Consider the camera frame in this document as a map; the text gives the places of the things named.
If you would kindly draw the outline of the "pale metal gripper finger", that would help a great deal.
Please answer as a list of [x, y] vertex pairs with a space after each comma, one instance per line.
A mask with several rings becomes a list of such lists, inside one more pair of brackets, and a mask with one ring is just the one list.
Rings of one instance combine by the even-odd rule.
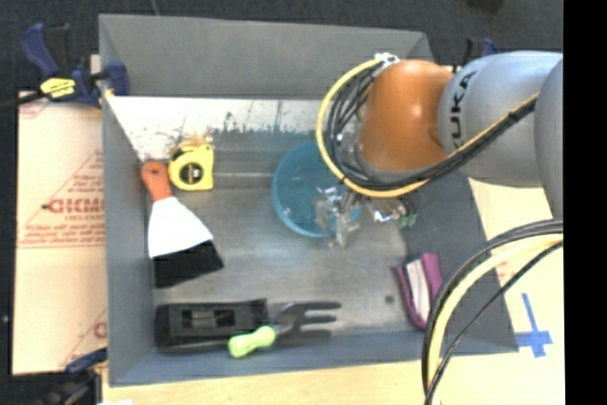
[[357, 212], [336, 213], [329, 219], [330, 247], [346, 248], [352, 234], [359, 229], [359, 214]]
[[317, 223], [347, 221], [351, 218], [352, 194], [342, 187], [319, 188], [313, 197], [313, 207]]

